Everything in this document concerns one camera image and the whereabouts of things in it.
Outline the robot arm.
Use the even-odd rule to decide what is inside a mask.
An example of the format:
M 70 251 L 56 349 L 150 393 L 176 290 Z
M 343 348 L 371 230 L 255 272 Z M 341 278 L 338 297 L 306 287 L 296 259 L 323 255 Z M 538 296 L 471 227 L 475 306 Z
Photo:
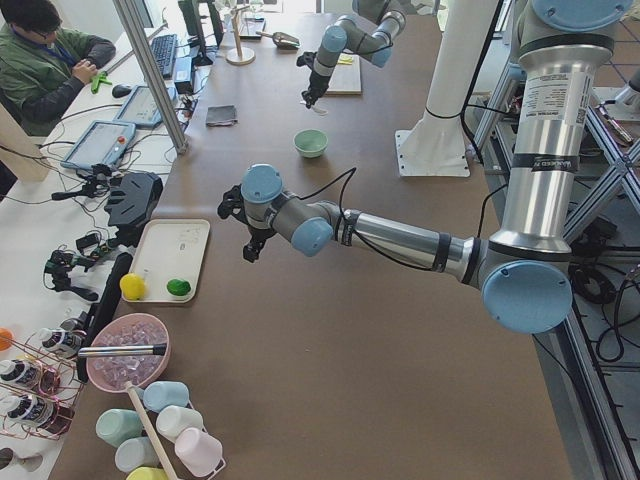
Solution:
M 312 109 L 325 95 L 341 54 L 351 53 L 383 67 L 394 40 L 405 29 L 407 10 L 411 9 L 418 15 L 436 15 L 444 6 L 440 1 L 353 1 L 354 13 L 374 23 L 376 29 L 367 33 L 352 16 L 342 15 L 325 29 L 315 52 L 305 51 L 297 58 L 298 67 L 310 69 L 309 85 L 301 93 L 305 107 Z
M 301 198 L 268 164 L 251 166 L 224 194 L 219 216 L 247 226 L 247 261 L 257 260 L 277 235 L 306 256 L 330 241 L 358 245 L 477 288 L 490 316 L 507 329 L 537 334 L 555 328 L 573 301 L 565 220 L 593 80 L 612 57 L 614 26 L 629 8 L 627 1 L 525 4 L 516 23 L 524 96 L 500 227 L 488 239 L 460 239 Z

